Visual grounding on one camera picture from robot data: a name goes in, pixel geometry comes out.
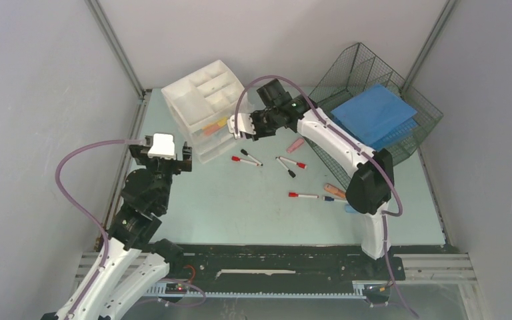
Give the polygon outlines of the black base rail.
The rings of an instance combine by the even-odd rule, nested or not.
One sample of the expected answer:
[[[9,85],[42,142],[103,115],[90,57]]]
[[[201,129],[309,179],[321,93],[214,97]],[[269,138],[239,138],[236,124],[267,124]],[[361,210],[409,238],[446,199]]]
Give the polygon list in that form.
[[[192,279],[206,294],[351,295],[358,283],[386,284],[384,259],[358,245],[194,245],[168,276]]]

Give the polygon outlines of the red cap marker right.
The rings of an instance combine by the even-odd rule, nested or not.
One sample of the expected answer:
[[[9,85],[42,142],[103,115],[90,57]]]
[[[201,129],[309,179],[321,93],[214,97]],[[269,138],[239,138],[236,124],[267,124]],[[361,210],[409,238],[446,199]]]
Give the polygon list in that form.
[[[279,159],[284,161],[284,162],[288,162],[288,163],[294,164],[294,165],[298,166],[301,169],[306,169],[307,168],[307,165],[305,163],[302,163],[302,162],[298,162],[298,161],[295,161],[295,160],[292,160],[292,159],[288,159],[288,158],[282,157],[282,156],[280,156]]]

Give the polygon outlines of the yellow highlighter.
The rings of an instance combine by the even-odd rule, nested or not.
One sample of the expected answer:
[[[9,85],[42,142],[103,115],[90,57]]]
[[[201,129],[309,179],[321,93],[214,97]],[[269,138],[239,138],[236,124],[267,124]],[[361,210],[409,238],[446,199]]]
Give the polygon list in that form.
[[[227,125],[227,118],[222,118],[202,129],[204,136],[210,136]]]

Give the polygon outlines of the black cap marker upper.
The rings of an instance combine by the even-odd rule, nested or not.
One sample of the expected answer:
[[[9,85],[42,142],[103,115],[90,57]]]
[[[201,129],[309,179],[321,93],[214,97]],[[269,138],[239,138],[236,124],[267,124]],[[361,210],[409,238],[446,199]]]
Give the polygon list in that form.
[[[250,158],[252,161],[256,162],[256,164],[258,164],[258,166],[263,166],[263,163],[258,160],[257,158],[255,158],[254,156],[252,156],[250,153],[248,153],[245,149],[242,149],[241,150],[241,153],[245,156],[247,156],[248,158]]]

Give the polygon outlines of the black cap marker lower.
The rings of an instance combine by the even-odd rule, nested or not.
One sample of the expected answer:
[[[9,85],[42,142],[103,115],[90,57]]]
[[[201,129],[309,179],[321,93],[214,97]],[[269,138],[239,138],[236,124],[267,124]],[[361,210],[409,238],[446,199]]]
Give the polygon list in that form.
[[[284,170],[286,170],[286,172],[288,172],[290,177],[292,177],[292,178],[296,177],[296,174],[290,168],[288,168],[288,166],[286,166],[286,164],[283,162],[283,160],[281,160],[279,157],[276,157],[276,160],[282,166],[282,168],[284,168]]]

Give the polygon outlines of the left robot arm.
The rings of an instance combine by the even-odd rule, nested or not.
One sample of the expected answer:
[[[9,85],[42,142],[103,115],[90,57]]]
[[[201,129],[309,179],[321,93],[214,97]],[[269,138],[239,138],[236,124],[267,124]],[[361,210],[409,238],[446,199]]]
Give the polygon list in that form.
[[[173,177],[192,170],[192,148],[183,146],[181,160],[151,157],[146,146],[129,150],[140,169],[125,179],[104,248],[68,302],[43,319],[120,319],[155,282],[183,272],[183,249],[151,238],[167,213]]]

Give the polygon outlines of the orange highlighter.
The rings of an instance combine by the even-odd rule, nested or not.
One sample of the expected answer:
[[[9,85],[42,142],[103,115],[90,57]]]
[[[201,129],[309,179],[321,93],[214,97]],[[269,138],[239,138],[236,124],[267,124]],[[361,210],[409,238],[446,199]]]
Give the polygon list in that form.
[[[324,190],[329,194],[338,197],[340,199],[345,198],[345,191],[329,183],[324,184]]]

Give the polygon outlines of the red cap marker bottom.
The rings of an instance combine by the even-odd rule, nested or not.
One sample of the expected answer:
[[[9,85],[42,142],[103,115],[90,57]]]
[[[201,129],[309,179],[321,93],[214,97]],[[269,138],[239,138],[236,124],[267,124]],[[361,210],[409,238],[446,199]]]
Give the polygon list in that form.
[[[300,198],[309,198],[309,199],[318,199],[318,195],[314,194],[306,194],[306,193],[296,193],[296,192],[288,192],[289,197],[300,197]]]

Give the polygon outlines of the white plastic drawer organizer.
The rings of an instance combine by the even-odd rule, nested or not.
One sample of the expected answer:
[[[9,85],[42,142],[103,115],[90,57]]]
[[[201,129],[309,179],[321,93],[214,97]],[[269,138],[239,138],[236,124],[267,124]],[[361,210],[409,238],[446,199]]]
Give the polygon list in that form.
[[[207,163],[237,144],[227,125],[210,136],[202,129],[234,115],[245,87],[236,75],[216,60],[161,89],[179,132],[200,163]]]

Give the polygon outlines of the red cap marker left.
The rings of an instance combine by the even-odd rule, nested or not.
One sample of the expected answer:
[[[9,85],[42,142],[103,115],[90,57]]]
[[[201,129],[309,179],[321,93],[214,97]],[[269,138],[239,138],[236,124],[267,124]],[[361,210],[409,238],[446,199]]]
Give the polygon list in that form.
[[[239,162],[239,163],[245,163],[245,164],[253,165],[253,166],[256,166],[256,167],[259,166],[258,162],[250,161],[250,160],[247,160],[247,159],[242,159],[242,158],[237,157],[237,156],[232,156],[231,160],[235,161],[235,162]]]

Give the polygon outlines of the blue cap marker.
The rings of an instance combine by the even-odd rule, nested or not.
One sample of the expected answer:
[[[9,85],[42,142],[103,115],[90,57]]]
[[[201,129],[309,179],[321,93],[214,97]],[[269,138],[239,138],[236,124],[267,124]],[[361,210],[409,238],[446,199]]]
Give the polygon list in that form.
[[[324,201],[328,202],[339,202],[339,203],[346,203],[347,201],[345,199],[339,199],[336,197],[329,197],[329,196],[323,196]]]

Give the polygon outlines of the blue highlighter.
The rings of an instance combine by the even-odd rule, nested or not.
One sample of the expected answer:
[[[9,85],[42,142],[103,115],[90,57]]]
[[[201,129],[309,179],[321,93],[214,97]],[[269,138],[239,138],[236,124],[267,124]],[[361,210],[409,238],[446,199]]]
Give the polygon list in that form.
[[[358,213],[358,211],[356,209],[354,209],[352,206],[350,205],[345,205],[345,212],[346,213]]]

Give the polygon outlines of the pink highlighter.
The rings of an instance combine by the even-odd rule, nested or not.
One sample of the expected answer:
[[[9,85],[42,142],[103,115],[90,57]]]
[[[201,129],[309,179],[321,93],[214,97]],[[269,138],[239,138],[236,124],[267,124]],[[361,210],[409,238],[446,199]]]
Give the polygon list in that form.
[[[296,139],[294,142],[292,142],[292,144],[290,144],[290,146],[288,146],[288,148],[286,149],[286,152],[292,153],[292,152],[296,151],[298,148],[300,148],[304,143],[305,143],[304,138],[300,137],[300,138]]]

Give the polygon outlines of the red cap marker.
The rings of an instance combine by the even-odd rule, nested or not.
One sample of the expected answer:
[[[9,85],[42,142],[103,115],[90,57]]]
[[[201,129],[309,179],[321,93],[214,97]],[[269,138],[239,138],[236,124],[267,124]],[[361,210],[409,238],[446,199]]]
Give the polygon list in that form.
[[[284,162],[288,162],[288,163],[294,164],[294,165],[298,166],[301,169],[306,169],[307,168],[307,165],[305,163],[302,163],[302,162],[298,162],[298,161],[295,161],[295,160],[292,160],[292,159],[288,159],[288,158],[282,157],[282,156],[280,156],[279,159],[284,161]]]
[[[309,199],[318,199],[318,195],[314,194],[306,194],[306,193],[296,193],[296,192],[288,192],[289,197],[300,197],[300,198],[309,198]]]
[[[235,161],[235,162],[239,162],[239,163],[245,163],[245,164],[253,165],[253,166],[256,166],[256,167],[259,166],[258,162],[250,161],[250,160],[247,160],[247,159],[242,159],[242,158],[237,157],[237,156],[232,156],[231,160]]]

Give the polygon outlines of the black cap marker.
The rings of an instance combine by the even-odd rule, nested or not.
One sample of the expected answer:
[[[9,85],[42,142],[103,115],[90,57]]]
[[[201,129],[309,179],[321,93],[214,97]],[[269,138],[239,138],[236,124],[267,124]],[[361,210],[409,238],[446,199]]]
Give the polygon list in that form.
[[[290,177],[292,177],[292,178],[296,177],[296,174],[290,168],[288,168],[288,166],[286,166],[286,164],[283,162],[283,160],[281,160],[279,157],[276,157],[276,160],[282,166],[282,168],[284,168],[284,170],[286,170],[286,172],[288,172]]]
[[[242,149],[241,150],[241,153],[245,156],[247,156],[248,158],[250,158],[252,161],[256,162],[256,164],[258,164],[258,166],[263,166],[263,163],[258,160],[257,158],[255,158],[254,156],[252,156],[250,153],[248,153],[245,149]]]

